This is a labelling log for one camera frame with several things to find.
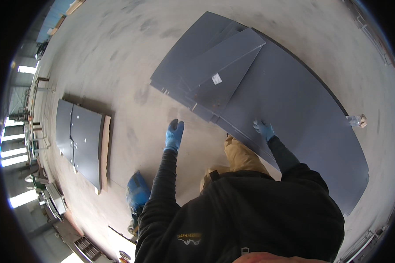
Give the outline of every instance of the person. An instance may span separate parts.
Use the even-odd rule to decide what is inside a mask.
[[[200,196],[180,207],[176,159],[184,123],[169,124],[138,220],[135,262],[333,262],[344,238],[344,218],[325,181],[299,162],[270,124],[255,121],[253,126],[272,151],[281,181],[228,135],[224,149],[230,167],[209,169]]]

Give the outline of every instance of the metal rack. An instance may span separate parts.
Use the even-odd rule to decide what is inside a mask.
[[[84,256],[86,256],[91,261],[95,261],[96,259],[98,259],[101,254],[100,250],[94,244],[92,244],[91,241],[85,236],[82,236],[78,240],[76,240],[74,242],[74,245]]]

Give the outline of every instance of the black fleece jacket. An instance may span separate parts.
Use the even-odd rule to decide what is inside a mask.
[[[332,262],[344,218],[325,181],[276,136],[268,146],[281,182],[256,171],[227,172],[183,207],[175,199],[177,152],[165,150],[139,217],[135,262],[230,263],[245,248]]]

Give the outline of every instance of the concrete floor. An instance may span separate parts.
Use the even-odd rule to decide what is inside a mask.
[[[48,88],[55,92],[39,92],[35,111],[50,143],[40,158],[77,227],[115,256],[107,226],[127,234],[127,181],[139,169],[152,183],[173,118],[185,122],[177,163],[180,205],[198,196],[205,168],[226,164],[225,132],[149,86],[160,61],[205,11],[272,37],[310,66],[349,114],[367,116],[367,127],[354,132],[370,182],[345,219],[340,253],[365,230],[383,226],[395,202],[395,69],[384,65],[341,1],[88,0],[65,19],[39,63],[40,76],[50,77]],[[99,196],[55,145],[57,101],[63,96],[112,116],[109,187]]]

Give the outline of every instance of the khaki pants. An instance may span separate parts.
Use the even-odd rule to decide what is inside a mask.
[[[224,142],[224,151],[226,158],[230,163],[230,167],[214,165],[206,169],[205,176],[200,181],[200,191],[210,184],[211,176],[209,173],[215,170],[217,170],[219,174],[247,170],[258,171],[269,175],[265,166],[260,162],[257,154],[241,142],[237,141],[237,139],[233,138],[231,135],[228,135]]]

